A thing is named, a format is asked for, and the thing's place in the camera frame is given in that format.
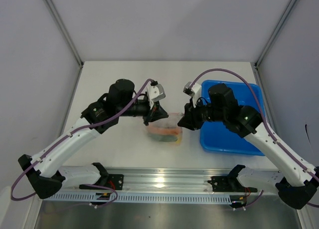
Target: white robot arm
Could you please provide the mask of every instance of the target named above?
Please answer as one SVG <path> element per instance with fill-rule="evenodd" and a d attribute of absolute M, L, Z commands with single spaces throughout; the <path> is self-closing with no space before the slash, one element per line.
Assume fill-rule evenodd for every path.
<path fill-rule="evenodd" d="M 281 140 L 255 108 L 238 105 L 232 89 L 225 84 L 208 89 L 210 103 L 205 105 L 198 102 L 200 91 L 199 84 L 195 83 L 191 88 L 190 83 L 186 84 L 184 92 L 191 99 L 184 107 L 185 115 L 178 123 L 180 127 L 197 130 L 204 122 L 223 122 L 228 130 L 257 147 L 279 169 L 278 172 L 264 172 L 237 165 L 226 177 L 212 177 L 209 183 L 213 190 L 261 189 L 278 193 L 286 204 L 301 209 L 317 191 L 319 183 L 313 177 L 319 176 L 319 170 Z"/>
<path fill-rule="evenodd" d="M 107 119 L 114 117 L 120 111 L 124 111 L 121 116 L 143 117 L 145 125 L 168 117 L 159 102 L 165 98 L 165 92 L 156 81 L 147 87 L 143 99 L 137 99 L 138 95 L 136 95 L 136 100 L 127 107 L 127 104 L 132 101 L 133 93 L 134 84 L 131 81 L 126 79 L 116 81 L 110 86 L 109 93 L 90 104 L 76 123 L 51 145 L 35 155 L 22 155 L 19 158 L 18 162 L 24 171 L 35 164 L 26 175 L 41 199 L 52 196 L 61 188 L 79 185 L 81 188 L 84 184 L 107 185 L 109 174 L 100 163 L 83 167 L 62 166 L 83 145 L 97 138 L 119 121 L 117 117 L 104 124 L 103 122 Z"/>

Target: metal pole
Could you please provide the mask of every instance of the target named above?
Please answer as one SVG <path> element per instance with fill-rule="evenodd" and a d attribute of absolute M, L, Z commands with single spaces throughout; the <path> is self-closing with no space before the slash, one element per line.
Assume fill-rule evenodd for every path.
<path fill-rule="evenodd" d="M 83 69 L 83 67 L 81 66 L 80 69 L 79 69 L 78 75 L 77 75 L 77 77 L 76 77 L 76 80 L 75 80 L 75 83 L 74 83 L 74 86 L 73 86 L 73 89 L 72 89 L 71 96 L 70 96 L 69 101 L 68 101 L 68 107 L 67 107 L 66 112 L 65 112 L 65 115 L 64 115 L 64 117 L 63 117 L 62 125 L 61 125 L 61 127 L 60 127 L 59 135 L 58 135 L 58 136 L 61 136 L 61 135 L 63 134 L 63 132 L 64 132 L 65 125 L 66 125 L 66 121 L 67 121 L 67 119 L 68 119 L 68 116 L 69 116 L 69 113 L 70 113 L 70 110 L 71 110 L 71 105 L 72 105 L 72 102 L 73 102 L 73 98 L 74 98 L 76 89 L 77 89 L 77 87 L 78 87 L 78 83 L 79 83 L 79 81 L 80 81 L 82 69 Z"/>
<path fill-rule="evenodd" d="M 68 33 L 68 31 L 66 30 L 66 27 L 58 13 L 58 11 L 56 10 L 56 7 L 53 4 L 52 0 L 43 0 L 45 5 L 47 6 L 54 22 L 56 23 L 58 29 L 60 30 L 65 42 L 67 43 L 67 45 L 69 46 L 71 52 L 73 53 L 73 56 L 75 57 L 75 60 L 78 62 L 78 64 L 80 66 L 82 66 L 83 62 L 80 58 L 80 55 L 78 53 L 78 51 L 76 50 L 74 43 Z"/>
<path fill-rule="evenodd" d="M 257 60 L 257 62 L 255 64 L 257 69 L 260 66 L 260 64 L 263 61 L 263 59 L 265 58 L 265 56 L 268 53 L 269 49 L 271 48 L 271 46 L 275 42 L 277 36 L 279 35 L 281 30 L 283 29 L 284 24 L 286 23 L 288 17 L 291 15 L 291 13 L 292 13 L 293 9 L 295 8 L 295 6 L 297 5 L 298 1 L 299 0 L 290 0 L 289 1 L 284 13 L 281 15 L 281 17 L 280 17 L 275 29 L 273 30 L 270 38 L 268 39 L 265 47 L 263 48 L 263 51 L 261 52 L 260 56 L 258 57 L 258 60 Z"/>

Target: blue tray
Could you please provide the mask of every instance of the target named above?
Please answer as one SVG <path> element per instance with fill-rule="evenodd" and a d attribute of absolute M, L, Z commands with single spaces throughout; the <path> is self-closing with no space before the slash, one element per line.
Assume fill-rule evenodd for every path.
<path fill-rule="evenodd" d="M 201 95 L 208 102 L 210 102 L 208 96 L 208 89 L 218 83 L 225 83 L 230 87 L 238 101 L 239 105 L 249 105 L 258 110 L 255 99 L 250 92 L 249 88 L 244 83 L 236 82 L 224 82 L 215 80 L 206 80 L 202 83 Z M 255 84 L 250 84 L 259 100 L 260 105 L 264 110 L 263 95 L 260 87 Z M 221 122 L 204 123 L 200 129 L 200 144 L 206 152 L 223 152 L 223 153 L 235 153 L 245 155 L 264 156 L 255 146 L 248 143 L 245 139 L 240 138 L 237 134 L 232 133 L 226 129 Z"/>

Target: white wall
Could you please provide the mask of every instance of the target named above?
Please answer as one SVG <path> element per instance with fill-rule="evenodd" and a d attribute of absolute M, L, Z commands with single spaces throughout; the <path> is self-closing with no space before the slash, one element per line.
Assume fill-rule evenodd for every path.
<path fill-rule="evenodd" d="M 22 154 L 56 138 L 77 72 L 42 0 L 0 0 L 0 190 L 21 173 Z M 24 180 L 15 195 L 29 192 Z M 20 228 L 29 205 L 12 202 L 2 228 Z"/>
<path fill-rule="evenodd" d="M 289 0 L 53 0 L 85 60 L 254 62 Z"/>
<path fill-rule="evenodd" d="M 280 136 L 315 166 L 319 166 L 318 2 L 300 0 L 261 65 Z M 316 199 L 313 202 L 319 204 L 319 192 Z"/>

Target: plastic bag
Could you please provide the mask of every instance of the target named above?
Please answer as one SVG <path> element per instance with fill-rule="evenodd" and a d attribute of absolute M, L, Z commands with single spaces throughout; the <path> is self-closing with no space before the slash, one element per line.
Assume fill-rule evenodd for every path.
<path fill-rule="evenodd" d="M 148 136 L 155 141 L 179 145 L 182 140 L 182 128 L 177 123 L 182 113 L 169 113 L 168 118 L 149 123 L 146 127 Z"/>

